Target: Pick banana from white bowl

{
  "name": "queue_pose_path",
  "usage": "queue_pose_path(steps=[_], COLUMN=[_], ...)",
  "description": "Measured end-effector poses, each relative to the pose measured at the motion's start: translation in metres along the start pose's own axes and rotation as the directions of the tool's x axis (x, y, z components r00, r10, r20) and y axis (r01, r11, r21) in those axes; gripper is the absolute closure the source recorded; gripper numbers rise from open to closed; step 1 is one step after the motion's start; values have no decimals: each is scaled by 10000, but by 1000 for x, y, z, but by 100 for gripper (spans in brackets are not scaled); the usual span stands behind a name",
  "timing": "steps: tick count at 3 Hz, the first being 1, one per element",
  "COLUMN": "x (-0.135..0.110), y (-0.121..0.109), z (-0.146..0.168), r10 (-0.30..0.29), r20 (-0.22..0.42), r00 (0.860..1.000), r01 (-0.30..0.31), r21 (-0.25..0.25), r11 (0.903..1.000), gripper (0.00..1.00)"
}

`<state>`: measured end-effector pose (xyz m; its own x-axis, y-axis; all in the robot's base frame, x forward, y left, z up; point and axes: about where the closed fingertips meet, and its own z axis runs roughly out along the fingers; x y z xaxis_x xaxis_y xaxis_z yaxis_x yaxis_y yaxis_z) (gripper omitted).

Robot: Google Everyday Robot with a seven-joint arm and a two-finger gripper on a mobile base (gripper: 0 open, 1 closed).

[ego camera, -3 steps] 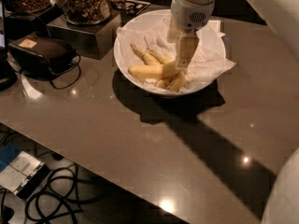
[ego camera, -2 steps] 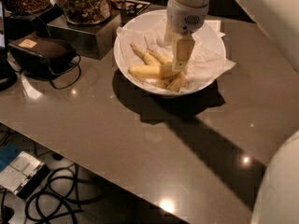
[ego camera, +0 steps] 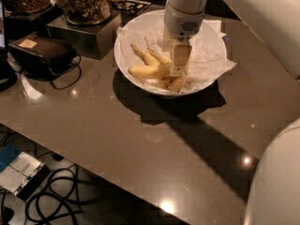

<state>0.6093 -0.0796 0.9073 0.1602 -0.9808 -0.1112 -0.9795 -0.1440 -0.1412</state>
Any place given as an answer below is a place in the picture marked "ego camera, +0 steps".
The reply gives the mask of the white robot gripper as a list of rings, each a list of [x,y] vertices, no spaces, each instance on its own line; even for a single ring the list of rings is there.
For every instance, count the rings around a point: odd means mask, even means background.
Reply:
[[[180,76],[188,63],[192,46],[188,41],[175,44],[175,39],[189,39],[200,30],[204,8],[199,0],[168,0],[164,13],[164,32],[161,49],[168,52],[171,48],[171,75]]]

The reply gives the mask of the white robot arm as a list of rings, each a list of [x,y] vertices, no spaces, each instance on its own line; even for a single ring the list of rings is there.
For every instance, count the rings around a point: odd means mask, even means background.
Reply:
[[[188,39],[203,22],[207,0],[167,0],[164,46],[171,74],[183,73]],[[223,0],[293,78],[300,77],[300,0]],[[247,199],[244,225],[300,225],[300,119],[265,149]]]

